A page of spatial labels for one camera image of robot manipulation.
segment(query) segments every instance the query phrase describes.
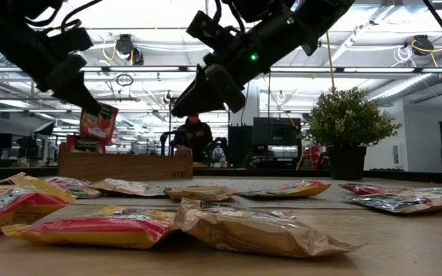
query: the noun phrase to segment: black plant pot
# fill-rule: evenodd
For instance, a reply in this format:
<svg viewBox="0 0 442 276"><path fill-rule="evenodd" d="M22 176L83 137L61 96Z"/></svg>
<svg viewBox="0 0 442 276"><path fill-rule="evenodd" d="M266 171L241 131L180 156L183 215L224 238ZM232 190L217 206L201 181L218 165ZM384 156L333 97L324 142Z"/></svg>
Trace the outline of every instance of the black plant pot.
<svg viewBox="0 0 442 276"><path fill-rule="evenodd" d="M329 147L331 177L339 180L362 180L366 147Z"/></svg>

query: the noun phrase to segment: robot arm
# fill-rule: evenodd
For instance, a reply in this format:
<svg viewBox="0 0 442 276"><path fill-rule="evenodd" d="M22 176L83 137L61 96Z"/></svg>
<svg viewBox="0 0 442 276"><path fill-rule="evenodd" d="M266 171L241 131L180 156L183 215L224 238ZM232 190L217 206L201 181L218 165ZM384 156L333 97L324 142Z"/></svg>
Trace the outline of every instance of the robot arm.
<svg viewBox="0 0 442 276"><path fill-rule="evenodd" d="M0 52L9 61L32 77L41 91L52 90L53 96L89 112L97 113L100 106L84 86L80 69L86 61L75 51L84 51L92 41L81 22L68 19L79 11L102 0L91 0L76 8L63 20L61 33L53 37L48 32L35 31L29 25L50 24L67 0L0 0ZM240 24L240 30L219 25L221 0L216 1L213 18L198 11L187 32L214 51L197 65L196 79L183 92L172 109L174 116L224 110L224 103L237 112L245 105L243 85L288 53L302 47L306 54L316 50L319 38L351 7L355 0L223 0ZM54 14L40 22L35 20L47 8ZM259 23L245 32L246 22ZM140 54L134 55L141 64Z"/></svg>

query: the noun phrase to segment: person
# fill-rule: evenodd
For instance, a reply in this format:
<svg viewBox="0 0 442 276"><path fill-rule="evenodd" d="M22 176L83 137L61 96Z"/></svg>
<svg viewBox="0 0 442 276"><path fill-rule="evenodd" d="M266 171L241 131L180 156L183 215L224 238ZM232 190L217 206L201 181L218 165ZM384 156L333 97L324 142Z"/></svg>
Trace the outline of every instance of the person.
<svg viewBox="0 0 442 276"><path fill-rule="evenodd" d="M204 149L213 141L211 128L199 119L199 114L188 116L185 124L178 128L174 143L177 150L189 148L192 150L194 162L204 161Z"/></svg>
<svg viewBox="0 0 442 276"><path fill-rule="evenodd" d="M252 167L250 163L255 156L275 157L275 153L269 150L266 145L255 145L253 146L252 151L245 157L245 168L249 169Z"/></svg>

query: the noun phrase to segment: wooden box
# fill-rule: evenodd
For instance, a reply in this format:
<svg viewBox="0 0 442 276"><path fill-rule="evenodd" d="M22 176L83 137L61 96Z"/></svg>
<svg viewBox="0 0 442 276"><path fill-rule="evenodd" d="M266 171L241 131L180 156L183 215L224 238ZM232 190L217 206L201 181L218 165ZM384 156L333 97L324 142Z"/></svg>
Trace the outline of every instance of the wooden box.
<svg viewBox="0 0 442 276"><path fill-rule="evenodd" d="M89 181L192 179L192 156L138 156L129 154L69 153L59 150L58 175Z"/></svg>

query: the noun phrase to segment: yellow snack bag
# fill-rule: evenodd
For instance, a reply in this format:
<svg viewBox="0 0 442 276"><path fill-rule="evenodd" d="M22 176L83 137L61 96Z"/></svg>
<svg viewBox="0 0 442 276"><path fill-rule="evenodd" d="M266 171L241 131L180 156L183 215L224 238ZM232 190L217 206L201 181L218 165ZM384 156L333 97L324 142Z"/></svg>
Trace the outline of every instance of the yellow snack bag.
<svg viewBox="0 0 442 276"><path fill-rule="evenodd" d="M240 192L247 197L308 197L316 196L330 188L331 184L323 184L315 180L294 181L277 186L275 189L255 192Z"/></svg>
<svg viewBox="0 0 442 276"><path fill-rule="evenodd" d="M5 181L9 185L0 186L0 228L36 222L74 201L72 195L35 177L16 175Z"/></svg>
<svg viewBox="0 0 442 276"><path fill-rule="evenodd" d="M99 212L39 225L10 225L2 228L8 237L42 244L106 245L148 249L171 232L175 212L131 209L110 205Z"/></svg>

